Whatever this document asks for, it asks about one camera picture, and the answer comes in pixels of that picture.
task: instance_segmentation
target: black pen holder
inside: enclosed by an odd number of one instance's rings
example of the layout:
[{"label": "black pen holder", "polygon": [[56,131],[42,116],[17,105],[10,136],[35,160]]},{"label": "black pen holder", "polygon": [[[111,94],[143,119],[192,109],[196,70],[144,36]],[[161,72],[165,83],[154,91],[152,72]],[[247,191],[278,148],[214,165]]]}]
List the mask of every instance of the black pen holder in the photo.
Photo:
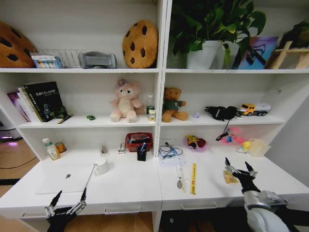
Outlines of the black pen holder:
[{"label": "black pen holder", "polygon": [[147,148],[143,150],[143,152],[140,151],[141,146],[137,148],[137,160],[138,161],[146,161],[146,155],[147,155]]}]

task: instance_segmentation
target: wooden stand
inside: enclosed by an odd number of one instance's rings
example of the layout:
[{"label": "wooden stand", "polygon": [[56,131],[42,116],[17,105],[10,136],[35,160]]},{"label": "wooden stand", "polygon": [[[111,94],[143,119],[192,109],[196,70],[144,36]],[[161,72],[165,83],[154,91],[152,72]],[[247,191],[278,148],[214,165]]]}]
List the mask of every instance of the wooden stand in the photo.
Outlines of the wooden stand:
[{"label": "wooden stand", "polygon": [[306,69],[309,66],[309,49],[300,48],[300,49],[289,49],[292,45],[292,41],[286,42],[283,49],[275,50],[272,53],[271,58],[267,64],[268,69],[279,69],[282,62],[288,54],[299,54],[299,60],[296,64],[295,69]]}]

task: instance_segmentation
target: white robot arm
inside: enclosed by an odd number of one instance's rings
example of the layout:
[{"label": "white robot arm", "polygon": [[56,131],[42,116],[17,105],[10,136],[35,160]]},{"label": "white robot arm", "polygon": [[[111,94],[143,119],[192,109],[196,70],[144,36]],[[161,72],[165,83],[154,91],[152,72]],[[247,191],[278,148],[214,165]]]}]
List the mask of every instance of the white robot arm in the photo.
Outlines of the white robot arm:
[{"label": "white robot arm", "polygon": [[285,223],[271,212],[270,204],[280,198],[273,192],[261,192],[253,183],[257,172],[245,163],[248,172],[234,168],[225,158],[225,169],[238,178],[242,185],[248,225],[254,232],[289,232]]}]

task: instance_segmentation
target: white cup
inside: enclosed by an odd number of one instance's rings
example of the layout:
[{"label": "white cup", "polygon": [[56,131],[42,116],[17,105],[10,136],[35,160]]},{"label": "white cup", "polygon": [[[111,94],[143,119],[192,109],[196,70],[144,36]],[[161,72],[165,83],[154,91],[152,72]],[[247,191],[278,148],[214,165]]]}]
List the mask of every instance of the white cup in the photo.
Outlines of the white cup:
[{"label": "white cup", "polygon": [[95,168],[95,174],[102,175],[107,173],[109,166],[105,157],[100,157],[96,159],[94,163],[97,167]]}]

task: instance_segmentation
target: green sweater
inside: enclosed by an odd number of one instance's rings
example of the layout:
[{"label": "green sweater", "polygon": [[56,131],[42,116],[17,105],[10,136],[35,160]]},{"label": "green sweater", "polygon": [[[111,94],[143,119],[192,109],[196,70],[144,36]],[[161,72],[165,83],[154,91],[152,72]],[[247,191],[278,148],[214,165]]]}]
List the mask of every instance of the green sweater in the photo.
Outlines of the green sweater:
[{"label": "green sweater", "polygon": [[164,110],[178,110],[182,106],[182,101],[168,101],[164,100],[163,109]]}]

